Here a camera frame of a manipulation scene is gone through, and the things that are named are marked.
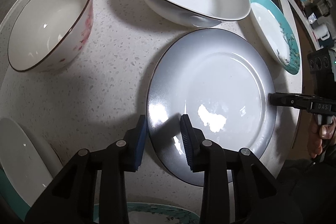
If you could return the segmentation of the person's right hand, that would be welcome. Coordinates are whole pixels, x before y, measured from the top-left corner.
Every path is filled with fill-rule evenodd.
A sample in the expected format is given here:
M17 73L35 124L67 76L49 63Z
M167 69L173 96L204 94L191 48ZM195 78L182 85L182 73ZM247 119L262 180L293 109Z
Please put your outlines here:
M335 117L331 124L319 126L315 120L315 116L310 119L309 137L307 141L307 151L311 158L321 155L323 147L322 142L330 140L330 145L335 145Z

